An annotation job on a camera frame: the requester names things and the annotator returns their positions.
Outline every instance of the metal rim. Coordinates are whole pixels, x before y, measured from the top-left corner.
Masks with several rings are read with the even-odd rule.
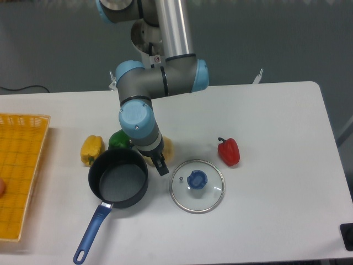
[[[123,11],[124,9],[128,8],[131,5],[132,0],[120,0],[118,2],[112,2],[109,0],[100,0],[100,2],[110,10]]]
[[[177,171],[178,171],[181,167],[183,167],[184,165],[193,163],[193,162],[200,162],[200,163],[204,163],[204,164],[207,164],[207,165],[213,167],[213,168],[217,171],[217,173],[220,175],[221,180],[222,180],[222,193],[221,193],[220,198],[216,201],[216,203],[215,203],[214,205],[212,205],[211,207],[209,207],[209,208],[207,208],[207,209],[205,209],[205,210],[191,210],[191,209],[189,209],[189,208],[187,208],[187,207],[185,207],[185,206],[182,206],[182,205],[178,202],[178,200],[176,199],[176,197],[175,197],[175,195],[174,195],[174,193],[173,193],[173,188],[172,188],[172,186],[173,186],[173,179],[174,179],[174,177],[175,177],[175,174],[177,173]],[[169,192],[170,192],[170,196],[172,196],[173,201],[176,203],[176,205],[177,205],[179,208],[183,209],[184,211],[187,211],[188,213],[192,213],[192,214],[205,214],[205,213],[208,213],[209,211],[213,210],[213,209],[221,202],[221,200],[222,200],[223,197],[224,197],[224,193],[226,192],[226,183],[225,183],[225,181],[224,181],[224,177],[223,177],[221,171],[220,171],[214,164],[212,164],[212,163],[209,162],[209,161],[202,160],[202,159],[193,159],[193,160],[185,161],[184,163],[182,163],[180,166],[178,166],[178,167],[174,170],[173,175],[171,176],[170,181],[169,181]]]

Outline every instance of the silver metal tube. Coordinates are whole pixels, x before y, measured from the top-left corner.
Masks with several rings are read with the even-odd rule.
[[[186,0],[156,0],[165,58],[192,54]]]

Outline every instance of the blue knob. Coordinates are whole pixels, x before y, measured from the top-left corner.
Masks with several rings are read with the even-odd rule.
[[[191,189],[202,189],[206,183],[207,175],[201,170],[194,170],[188,176],[188,185]]]

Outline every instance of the orange object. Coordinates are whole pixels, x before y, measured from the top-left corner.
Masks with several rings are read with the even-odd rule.
[[[0,240],[19,241],[50,116],[0,113]]]
[[[5,182],[0,178],[0,196],[4,193],[5,191]]]

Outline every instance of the blue handle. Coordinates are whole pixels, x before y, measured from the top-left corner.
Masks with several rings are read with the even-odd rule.
[[[93,214],[93,217],[86,229],[86,232],[84,233],[84,236],[81,240],[81,243],[79,244],[77,251],[75,253],[75,256],[73,257],[73,263],[75,264],[82,264],[84,260],[87,257],[88,251],[94,241],[94,238],[100,228],[100,225],[104,221],[104,219],[107,217],[107,215],[110,213],[111,208],[98,205],[96,211]],[[78,256],[83,253],[83,256],[80,260],[78,260]]]

